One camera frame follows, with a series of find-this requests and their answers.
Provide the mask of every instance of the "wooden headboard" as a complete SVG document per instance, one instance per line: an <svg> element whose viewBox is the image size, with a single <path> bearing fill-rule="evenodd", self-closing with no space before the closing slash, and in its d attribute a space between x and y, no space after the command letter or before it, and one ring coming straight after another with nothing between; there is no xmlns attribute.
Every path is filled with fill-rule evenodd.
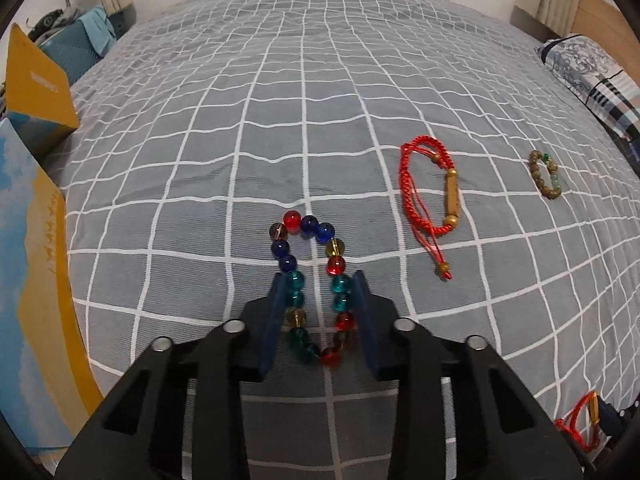
<svg viewBox="0 0 640 480"><path fill-rule="evenodd" d="M640 85L640 42L614 6L604 0L580 0L571 32L596 41Z"/></svg>

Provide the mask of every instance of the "beaded bracelet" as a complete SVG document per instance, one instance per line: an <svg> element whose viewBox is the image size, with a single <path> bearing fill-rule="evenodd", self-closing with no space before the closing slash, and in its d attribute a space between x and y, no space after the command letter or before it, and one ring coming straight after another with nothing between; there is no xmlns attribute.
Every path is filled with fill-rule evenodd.
<svg viewBox="0 0 640 480"><path fill-rule="evenodd" d="M335 293L334 309L338 312L335 318L336 332L332 345L322 351L311 341L305 329L305 295L302 291L305 275L298 270L298 262L296 257L290 254L287 242L289 233L300 231L305 235L315 236L318 243L326 245L326 254L329 257L326 272L334 277L331 288ZM351 279L344 273L344 242L335 238L335 228L331 224L319 222L313 215L301 218L300 213L294 210L287 211L282 222L271 225L269 236L272 240L271 253L278 259L280 270L287 275L287 322L291 325L288 334L289 347L304 364L310 365L320 361L325 366L337 366L342 360L341 352L350 339L350 331L355 326L355 318L350 312Z"/></svg>
<svg viewBox="0 0 640 480"><path fill-rule="evenodd" d="M547 186L542 178L540 168L538 167L538 161L540 159L542 159L546 165L546 170L551 177L551 186L553 189ZM540 193L542 193L542 196L547 197L549 200L553 200L561 195L562 189L558 179L558 164L551 159L551 156L548 153L543 155L538 150L533 150L529 153L529 170L531 172L531 177L540 190Z"/></svg>

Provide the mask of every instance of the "bed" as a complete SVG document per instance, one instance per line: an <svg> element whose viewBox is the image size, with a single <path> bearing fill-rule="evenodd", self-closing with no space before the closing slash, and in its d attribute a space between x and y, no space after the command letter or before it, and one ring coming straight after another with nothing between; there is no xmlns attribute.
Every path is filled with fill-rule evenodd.
<svg viewBox="0 0 640 480"><path fill-rule="evenodd" d="M449 0L188 0L133 27L73 87L82 125L45 162L66 197L101 389L156 336L203 336L264 295L268 227L296 208L336 226L348 272L402 315L485 336L552 418L591 389L630 404L640 181L539 46ZM460 173L460 225L439 240L451 282L402 211L399 147L418 135L441 140ZM557 200L536 189L532 150L560 165ZM412 173L440 218L441 170L414 156ZM323 250L292 249L325 346ZM283 342L268 380L243 387L252 478L386 478L394 386L369 378L357 340L336 370L304 367Z"/></svg>

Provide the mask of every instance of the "bedsheet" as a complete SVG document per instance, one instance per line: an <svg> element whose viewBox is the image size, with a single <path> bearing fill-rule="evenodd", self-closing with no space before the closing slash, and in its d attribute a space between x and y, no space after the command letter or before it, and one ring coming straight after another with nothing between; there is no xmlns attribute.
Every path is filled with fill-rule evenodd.
<svg viewBox="0 0 640 480"><path fill-rule="evenodd" d="M484 335L551 417L590 388L628 404L640 182L537 47L448 0L189 0L133 27L73 87L82 126L46 161L101 388L156 336L203 336L266 293L268 227L296 208L336 226L348 272L402 315ZM399 195L399 146L423 134L460 173L460 225L440 239L447 283ZM555 201L530 177L533 149L561 167ZM420 155L412 172L440 218L443 172ZM291 245L322 347L324 250ZM357 347L329 371L283 343L268 380L243 385L252 478L386 478L396 386L374 383ZM451 477L452 424L447 439Z"/></svg>

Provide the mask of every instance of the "silver screw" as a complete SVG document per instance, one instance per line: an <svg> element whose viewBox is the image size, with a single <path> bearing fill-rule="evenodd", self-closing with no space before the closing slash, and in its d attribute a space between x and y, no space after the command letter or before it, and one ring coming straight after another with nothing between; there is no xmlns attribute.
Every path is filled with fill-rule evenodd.
<svg viewBox="0 0 640 480"><path fill-rule="evenodd" d="M474 350L484 350L486 348L486 339L481 335L470 335L466 338L466 344Z"/></svg>
<svg viewBox="0 0 640 480"><path fill-rule="evenodd" d="M157 337L151 343L151 348L153 348L156 352L164 352L171 348L171 345L174 342L171 341L168 337Z"/></svg>
<svg viewBox="0 0 640 480"><path fill-rule="evenodd" d="M223 329L228 334L237 334L238 332L242 332L242 330L244 330L244 321L240 321L239 319L232 319L231 321L227 321L225 323Z"/></svg>
<svg viewBox="0 0 640 480"><path fill-rule="evenodd" d="M415 323L407 317L401 317L394 321L394 327L400 332L411 332L415 328Z"/></svg>

